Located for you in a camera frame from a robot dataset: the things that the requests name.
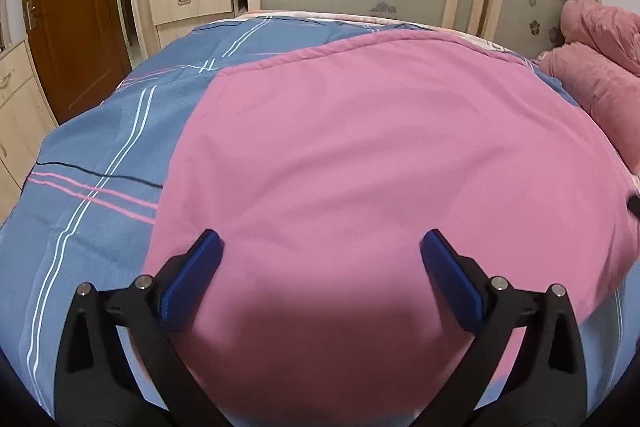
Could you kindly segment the white pink hooded jacket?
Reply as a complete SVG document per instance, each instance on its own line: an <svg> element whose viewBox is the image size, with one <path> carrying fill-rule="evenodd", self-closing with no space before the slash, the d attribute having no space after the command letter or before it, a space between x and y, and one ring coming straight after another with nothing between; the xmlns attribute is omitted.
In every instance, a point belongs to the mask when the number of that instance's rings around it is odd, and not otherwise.
<svg viewBox="0 0 640 427"><path fill-rule="evenodd" d="M639 256L605 134L516 57L386 30L218 72L186 122L144 269L207 229L224 257L175 343L221 410L357 424L415 412L471 337L420 257L437 229L514 286L563 284L596 383Z"/></svg>

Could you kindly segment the rolled pink blanket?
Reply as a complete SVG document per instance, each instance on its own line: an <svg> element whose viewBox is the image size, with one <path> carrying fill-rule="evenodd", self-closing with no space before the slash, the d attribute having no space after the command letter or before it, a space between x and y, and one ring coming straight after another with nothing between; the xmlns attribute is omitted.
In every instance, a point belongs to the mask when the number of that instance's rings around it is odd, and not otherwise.
<svg viewBox="0 0 640 427"><path fill-rule="evenodd" d="M598 124L627 168L639 173L639 15L594 0L567 1L562 46L538 56L540 69Z"/></svg>

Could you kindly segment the blue striped bed cover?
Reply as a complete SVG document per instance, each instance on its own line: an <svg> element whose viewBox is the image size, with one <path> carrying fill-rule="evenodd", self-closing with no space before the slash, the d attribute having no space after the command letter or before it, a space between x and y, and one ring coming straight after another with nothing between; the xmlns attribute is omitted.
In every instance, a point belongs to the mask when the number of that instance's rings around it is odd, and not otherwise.
<svg viewBox="0 0 640 427"><path fill-rule="evenodd" d="M53 409L55 355L75 286L111 289L140 272L170 155L217 72L377 32L281 14L210 23L43 140L1 228L1 349L9 375L43 412Z"/></svg>

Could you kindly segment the beige side cabinet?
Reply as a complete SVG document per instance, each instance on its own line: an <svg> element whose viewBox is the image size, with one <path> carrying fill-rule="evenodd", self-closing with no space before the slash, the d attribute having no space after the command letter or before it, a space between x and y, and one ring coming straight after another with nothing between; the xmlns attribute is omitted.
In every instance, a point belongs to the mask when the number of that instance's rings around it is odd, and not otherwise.
<svg viewBox="0 0 640 427"><path fill-rule="evenodd" d="M0 60L1 222L21 196L44 138L58 123L41 87L27 39Z"/></svg>

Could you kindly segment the brown wooden door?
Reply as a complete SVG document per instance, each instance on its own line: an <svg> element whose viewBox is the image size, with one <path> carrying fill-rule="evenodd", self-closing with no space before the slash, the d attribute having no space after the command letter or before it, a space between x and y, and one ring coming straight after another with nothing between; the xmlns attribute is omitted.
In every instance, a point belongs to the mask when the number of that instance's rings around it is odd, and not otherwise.
<svg viewBox="0 0 640 427"><path fill-rule="evenodd" d="M23 0L32 58L57 122L99 105L131 72L117 0Z"/></svg>

